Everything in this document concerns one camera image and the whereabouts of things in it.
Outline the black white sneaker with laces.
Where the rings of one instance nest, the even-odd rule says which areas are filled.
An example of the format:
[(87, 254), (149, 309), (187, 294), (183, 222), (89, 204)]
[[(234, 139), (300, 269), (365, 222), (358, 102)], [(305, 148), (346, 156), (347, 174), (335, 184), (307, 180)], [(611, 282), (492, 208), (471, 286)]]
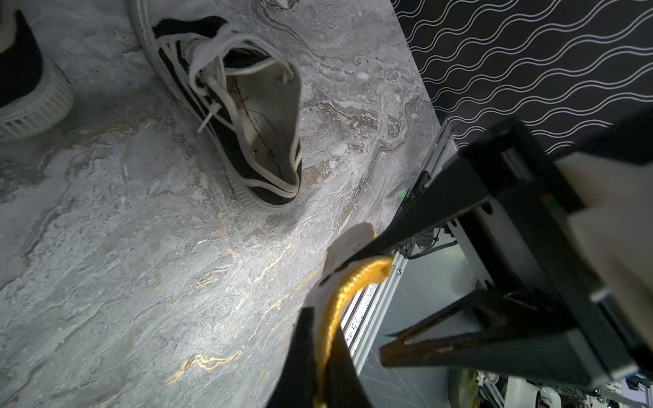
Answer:
[(26, 17), (1, 3), (1, 141), (42, 134), (71, 112), (74, 93), (61, 69), (45, 56)]

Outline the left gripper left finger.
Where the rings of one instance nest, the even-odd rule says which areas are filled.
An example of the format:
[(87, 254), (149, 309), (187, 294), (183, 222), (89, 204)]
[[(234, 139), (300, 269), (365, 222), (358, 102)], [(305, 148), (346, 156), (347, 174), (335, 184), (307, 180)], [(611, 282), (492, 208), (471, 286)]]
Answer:
[(313, 407), (316, 393), (313, 322), (315, 310), (302, 308), (287, 357), (267, 407)]

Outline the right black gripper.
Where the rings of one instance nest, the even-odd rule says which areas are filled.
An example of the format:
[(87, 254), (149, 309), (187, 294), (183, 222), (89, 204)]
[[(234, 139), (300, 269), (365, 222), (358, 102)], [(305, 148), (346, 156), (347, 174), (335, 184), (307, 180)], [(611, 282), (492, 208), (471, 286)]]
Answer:
[(529, 129), (492, 127), (364, 248), (386, 255), (448, 222), (480, 288), (394, 333), (384, 367), (461, 367), (592, 388), (652, 373), (652, 352), (571, 240), (583, 203)]

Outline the orange insole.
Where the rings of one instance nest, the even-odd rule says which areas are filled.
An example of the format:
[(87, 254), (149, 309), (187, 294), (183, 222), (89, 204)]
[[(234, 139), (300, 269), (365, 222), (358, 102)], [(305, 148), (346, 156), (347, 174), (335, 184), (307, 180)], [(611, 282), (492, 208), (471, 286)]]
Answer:
[(315, 407), (325, 407), (324, 379), (333, 341), (343, 310), (357, 292), (383, 282), (392, 270), (394, 258), (387, 254), (352, 257), (377, 236), (372, 224), (356, 224), (339, 236), (326, 251), (322, 277), (309, 291), (304, 306), (314, 311), (313, 357), (316, 363)]

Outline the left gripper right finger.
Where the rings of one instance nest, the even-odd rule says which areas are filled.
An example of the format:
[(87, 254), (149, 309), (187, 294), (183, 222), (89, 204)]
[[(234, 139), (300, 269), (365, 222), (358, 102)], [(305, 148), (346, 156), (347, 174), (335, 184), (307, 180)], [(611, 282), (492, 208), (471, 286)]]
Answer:
[(328, 408), (372, 408), (359, 381), (340, 327), (333, 338), (331, 354), (326, 365), (324, 398)]

